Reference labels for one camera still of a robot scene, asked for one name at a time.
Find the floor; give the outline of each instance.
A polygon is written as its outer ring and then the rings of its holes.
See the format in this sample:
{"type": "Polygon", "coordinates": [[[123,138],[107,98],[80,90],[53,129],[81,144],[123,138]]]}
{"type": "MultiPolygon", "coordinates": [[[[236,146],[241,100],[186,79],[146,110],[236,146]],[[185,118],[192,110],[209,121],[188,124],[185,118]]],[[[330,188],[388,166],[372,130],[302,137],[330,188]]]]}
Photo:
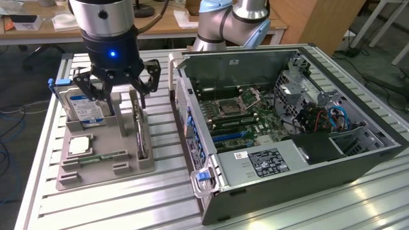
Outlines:
{"type": "MultiPolygon", "coordinates": [[[[368,16],[358,17],[352,25],[352,30],[358,31],[368,16]]],[[[368,34],[372,30],[377,28],[381,21],[376,21],[373,27],[370,28],[368,34]]],[[[400,69],[394,67],[390,62],[394,56],[398,54],[402,47],[409,42],[409,34],[390,28],[388,34],[385,34],[376,48],[369,48],[366,45],[362,47],[369,52],[369,56],[362,54],[354,58],[349,58],[350,62],[360,70],[360,72],[373,75],[385,81],[401,85],[400,80],[400,69]]],[[[165,44],[165,40],[156,41],[140,41],[140,47],[144,50],[161,49],[165,48],[182,48],[185,45],[190,45],[192,39],[176,40],[172,44],[170,40],[165,44]]],[[[33,71],[24,72],[21,69],[21,60],[28,52],[36,49],[36,46],[29,46],[29,50],[21,53],[17,46],[9,46],[8,50],[0,55],[0,69],[3,75],[0,76],[0,108],[13,104],[28,104],[35,101],[47,100],[51,97],[51,92],[47,87],[47,81],[49,78],[55,78],[57,74],[59,64],[61,54],[55,50],[48,50],[41,56],[33,61],[33,71]]],[[[84,53],[85,49],[83,44],[63,44],[61,48],[68,53],[84,53]]],[[[337,57],[344,57],[341,53],[336,53],[337,57]]],[[[356,77],[362,80],[360,74],[353,69],[352,65],[345,60],[337,60],[338,64],[345,68],[345,70],[356,77]]],[[[409,69],[409,56],[406,56],[400,64],[402,68],[409,69]]],[[[386,102],[386,93],[376,85],[369,84],[368,88],[373,93],[386,102]]],[[[390,103],[396,107],[405,107],[405,99],[396,94],[392,94],[390,103]]],[[[40,104],[33,106],[28,112],[39,111],[47,108],[47,104],[40,104]]],[[[409,115],[405,112],[397,111],[398,114],[409,120],[409,115]]],[[[9,117],[20,118],[23,114],[13,114],[9,117]]],[[[13,229],[16,216],[20,207],[20,199],[23,197],[23,191],[29,176],[29,170],[32,165],[32,160],[35,156],[37,141],[40,138],[43,122],[45,118],[45,113],[27,115],[25,128],[19,134],[19,136],[7,143],[7,148],[12,154],[17,171],[20,174],[20,179],[16,180],[16,173],[11,167],[7,174],[0,177],[0,202],[7,199],[9,194],[13,193],[16,187],[16,181],[20,181],[21,189],[12,197],[12,202],[8,202],[0,206],[0,230],[13,229]]],[[[15,121],[0,119],[0,133],[15,124],[15,121]]],[[[0,164],[0,172],[3,171],[4,164],[0,164]]]]}

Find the blue cable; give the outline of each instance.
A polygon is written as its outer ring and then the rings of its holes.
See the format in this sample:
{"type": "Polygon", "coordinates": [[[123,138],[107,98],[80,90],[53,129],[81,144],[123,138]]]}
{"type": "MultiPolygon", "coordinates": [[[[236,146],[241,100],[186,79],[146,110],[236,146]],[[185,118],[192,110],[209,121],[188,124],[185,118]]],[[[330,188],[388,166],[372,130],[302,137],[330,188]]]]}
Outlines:
{"type": "Polygon", "coordinates": [[[1,150],[0,150],[0,152],[8,157],[11,163],[12,163],[12,167],[15,168],[15,173],[16,173],[16,188],[15,188],[13,193],[8,196],[8,198],[1,201],[1,203],[0,203],[0,206],[1,206],[9,199],[12,199],[17,195],[21,185],[20,185],[20,172],[19,172],[19,168],[17,168],[15,159],[13,159],[12,155],[8,154],[8,152],[1,151],[1,150]]]}
{"type": "Polygon", "coordinates": [[[5,142],[9,142],[21,133],[21,131],[25,127],[25,121],[23,119],[11,118],[11,117],[1,116],[1,115],[0,115],[0,118],[3,118],[5,120],[11,120],[11,121],[19,121],[21,123],[20,130],[15,134],[12,134],[12,136],[8,137],[5,140],[0,140],[1,143],[5,143],[5,142]]]}
{"type": "Polygon", "coordinates": [[[336,125],[333,119],[332,119],[332,114],[330,114],[332,109],[337,109],[337,110],[341,111],[341,113],[342,113],[342,115],[344,115],[344,126],[346,126],[346,130],[349,130],[349,128],[350,128],[350,127],[349,127],[349,126],[350,126],[350,122],[348,121],[348,114],[346,114],[346,112],[345,112],[345,109],[344,109],[342,107],[340,107],[340,106],[333,106],[333,107],[330,107],[330,108],[328,109],[328,117],[330,118],[329,121],[330,121],[332,126],[333,126],[334,128],[338,127],[338,126],[336,125]]]}

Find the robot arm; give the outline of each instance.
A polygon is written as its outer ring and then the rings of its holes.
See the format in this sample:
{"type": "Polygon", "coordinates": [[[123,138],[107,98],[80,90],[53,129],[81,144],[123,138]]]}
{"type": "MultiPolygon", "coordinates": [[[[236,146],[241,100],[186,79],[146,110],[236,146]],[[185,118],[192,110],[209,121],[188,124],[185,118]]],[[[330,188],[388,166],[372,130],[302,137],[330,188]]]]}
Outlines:
{"type": "Polygon", "coordinates": [[[69,0],[69,9],[75,14],[87,51],[91,59],[91,71],[77,73],[73,81],[89,100],[109,101],[115,85],[129,83],[141,97],[156,92],[160,65],[156,59],[142,62],[137,35],[145,32],[161,19],[169,0],[160,15],[141,29],[133,25],[132,0],[69,0]],[[146,69],[150,78],[142,82],[140,74],[146,69]],[[103,82],[97,89],[89,81],[95,75],[103,82]]]}
{"type": "Polygon", "coordinates": [[[194,51],[225,49],[225,40],[254,48],[269,30],[269,1],[202,0],[194,51]]]}

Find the motherboard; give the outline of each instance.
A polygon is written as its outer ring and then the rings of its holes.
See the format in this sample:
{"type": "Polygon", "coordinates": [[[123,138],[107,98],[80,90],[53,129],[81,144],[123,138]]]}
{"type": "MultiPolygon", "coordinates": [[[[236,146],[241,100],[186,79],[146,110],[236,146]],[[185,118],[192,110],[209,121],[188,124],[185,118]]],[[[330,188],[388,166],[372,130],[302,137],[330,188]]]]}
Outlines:
{"type": "Polygon", "coordinates": [[[256,85],[196,89],[196,95],[217,153],[278,142],[289,136],[268,89],[256,85]]]}

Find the aluminum extrusion table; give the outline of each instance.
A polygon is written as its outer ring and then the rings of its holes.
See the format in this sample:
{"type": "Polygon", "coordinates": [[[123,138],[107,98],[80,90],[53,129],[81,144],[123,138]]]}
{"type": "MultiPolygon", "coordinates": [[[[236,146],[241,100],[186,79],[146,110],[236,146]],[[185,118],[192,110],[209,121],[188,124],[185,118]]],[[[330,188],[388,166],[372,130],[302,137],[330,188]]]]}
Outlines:
{"type": "MultiPolygon", "coordinates": [[[[392,127],[409,139],[408,123],[316,47],[305,45],[334,76],[392,127]]],[[[162,67],[158,91],[146,99],[156,170],[67,191],[56,190],[65,112],[52,96],[24,193],[16,229],[392,229],[409,227],[409,151],[382,163],[358,180],[210,226],[201,225],[189,173],[169,102],[168,54],[182,50],[142,51],[162,67]]],[[[65,55],[57,78],[89,66],[87,54],[65,55]]],[[[332,88],[317,70],[312,78],[332,88]]],[[[128,86],[113,88],[125,92],[128,86]]],[[[123,113],[130,112],[123,94],[123,113]]]]}

